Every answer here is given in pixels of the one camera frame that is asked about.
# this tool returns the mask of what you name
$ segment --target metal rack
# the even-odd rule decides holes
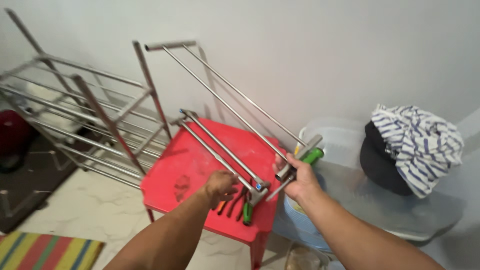
[[[241,95],[244,99],[246,99],[249,103],[251,103],[256,109],[258,109],[262,114],[264,114],[268,119],[278,125],[281,129],[283,129],[287,134],[289,134],[292,138],[298,141],[302,146],[303,149],[299,151],[299,153],[295,156],[296,158],[300,159],[304,155],[306,155],[310,150],[317,146],[317,144],[322,140],[321,135],[316,135],[312,138],[308,143],[301,140],[297,137],[293,132],[287,129],[284,125],[282,125],[279,121],[277,121],[273,116],[268,114],[264,109],[258,106],[255,102],[253,102],[250,98],[248,98],[243,92],[241,92],[238,88],[236,88],[231,82],[229,82],[225,77],[223,77],[220,73],[218,73],[214,68],[212,68],[204,59],[202,59],[199,55],[195,54],[189,46],[195,46],[197,43],[194,40],[187,40],[187,41],[174,41],[174,42],[167,42],[167,43],[155,43],[155,44],[147,44],[145,45],[146,51],[154,51],[154,50],[164,50],[168,55],[170,55],[178,64],[180,64],[188,73],[190,73],[200,84],[202,84],[210,93],[212,93],[220,102],[223,103],[235,116],[237,116],[250,130],[252,130],[255,134],[257,134],[275,153],[277,153],[281,158],[285,161],[287,160],[286,156],[277,148],[275,147],[270,141],[268,141],[260,132],[258,132],[250,123],[248,123],[245,118],[243,118],[233,107],[231,107],[219,94],[217,94],[207,83],[205,83],[197,74],[195,74],[189,67],[187,67],[180,59],[178,59],[170,49],[174,48],[184,48],[186,49],[191,55],[193,55],[198,61],[200,61],[206,68],[208,68],[211,72],[213,72],[216,76],[218,76],[224,83],[230,86],[235,92]],[[178,126],[183,127],[187,132],[189,132],[197,141],[199,141],[202,146],[204,146],[208,152],[210,152],[222,165],[224,165],[229,171],[239,175],[240,182],[247,187],[248,191],[251,194],[251,198],[249,203],[255,206],[268,192],[268,185],[269,182],[263,181],[258,175],[255,174],[245,163],[243,163],[225,144],[223,144],[210,130],[208,130],[200,121],[198,121],[198,117],[195,112],[189,110],[180,109],[180,112],[184,114],[184,116],[174,120],[171,124],[175,124]],[[213,150],[205,141],[203,141],[191,128],[189,128],[184,120],[190,119],[194,123],[196,123],[202,131],[204,131],[213,141],[218,144],[242,169],[244,169],[247,174],[256,182],[255,186],[249,184],[247,180],[245,180],[240,174],[238,174],[215,150]],[[274,196],[278,193],[283,187],[285,187],[290,181],[295,178],[295,174],[291,173],[292,167],[287,163],[283,170],[276,175],[279,181],[282,181],[282,185],[273,193],[271,196]]]
[[[26,119],[45,138],[53,143],[59,149],[59,151],[75,162],[77,166],[86,171],[97,172],[101,175],[139,189],[140,187],[138,184],[122,179],[94,166],[98,164],[100,166],[119,171],[124,175],[141,180],[147,169],[151,167],[148,162],[141,160],[141,158],[143,156],[148,156],[157,159],[161,155],[161,153],[158,151],[148,148],[149,145],[152,142],[164,146],[168,143],[168,141],[162,141],[156,138],[162,131],[165,131],[169,139],[172,138],[140,44],[137,41],[134,41],[133,47],[140,63],[140,67],[144,73],[145,80],[147,82],[146,85],[122,76],[104,72],[87,65],[75,63],[45,53],[22,23],[20,18],[15,14],[15,12],[10,9],[6,9],[6,12],[38,53],[38,55],[32,60],[0,74],[0,96],[4,97],[24,119]],[[104,87],[100,84],[85,81],[84,78],[78,74],[66,74],[60,72],[57,69],[56,64],[69,66],[78,71],[88,72],[102,78],[133,86],[136,88],[136,91],[130,95],[119,92],[112,88]],[[52,73],[64,89],[49,86],[22,75],[24,71],[31,69],[39,69]],[[61,95],[55,100],[47,100],[42,97],[37,97],[8,85],[7,80],[9,78],[20,79],[37,86],[41,86],[50,91],[59,92]],[[73,81],[76,88],[78,88],[78,91],[74,90],[70,86],[70,84],[67,82],[69,80]],[[125,106],[120,107],[107,101],[100,100],[92,92],[91,87],[98,87],[104,91],[121,95],[128,98],[129,101]],[[23,97],[35,103],[41,104],[44,107],[37,111],[23,110],[16,103],[14,99],[15,96]],[[148,97],[151,97],[154,101],[156,110],[158,112],[158,119],[135,111],[135,109]],[[74,102],[66,101],[66,98],[72,98]],[[63,103],[78,107],[80,110],[73,110],[69,107],[65,107]],[[96,134],[102,135],[101,139],[99,141],[91,140],[84,136],[41,121],[39,116],[44,113],[51,113],[79,123],[82,127],[89,129]],[[125,120],[129,115],[154,123],[155,129],[150,130]],[[90,144],[92,147],[87,152],[75,150],[68,143],[66,143],[65,140],[57,139],[50,135],[48,132],[46,132],[46,129],[52,130],[58,134],[73,138],[83,143]],[[125,135],[138,137],[140,138],[140,141],[127,139],[124,137]],[[106,145],[107,143],[119,143],[122,146],[122,151]],[[99,149],[129,160],[133,164],[135,170],[120,166],[116,163],[95,156],[94,153]]]

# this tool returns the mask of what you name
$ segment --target striped cloth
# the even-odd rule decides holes
[[[372,122],[396,156],[398,173],[419,198],[430,194],[450,168],[462,164],[463,139],[456,126],[415,106],[372,112]]]
[[[88,270],[103,242],[15,231],[0,237],[0,270]]]

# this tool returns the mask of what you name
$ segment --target dark mat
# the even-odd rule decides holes
[[[92,133],[81,130],[95,141]],[[75,142],[72,146],[87,151],[90,145]],[[45,206],[45,200],[77,168],[43,136],[37,136],[25,157],[22,167],[14,172],[0,174],[0,231],[9,233],[33,211]]]

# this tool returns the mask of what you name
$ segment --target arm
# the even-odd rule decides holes
[[[303,208],[347,269],[443,269],[410,243],[350,214],[322,191],[309,164],[291,154],[287,159],[297,168],[297,180],[285,187],[285,193]],[[283,166],[278,157],[274,170]]]
[[[130,240],[104,270],[185,269],[208,211],[233,198],[237,181],[230,172],[214,172],[197,192]]]

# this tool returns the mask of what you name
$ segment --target stool leg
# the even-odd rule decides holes
[[[148,213],[148,218],[150,219],[150,222],[153,223],[155,221],[153,217],[153,211],[151,209],[147,209],[147,213]]]
[[[262,265],[264,257],[265,246],[267,244],[268,233],[260,232],[255,237],[255,240],[250,244],[250,260],[252,262],[252,270],[257,270]]]

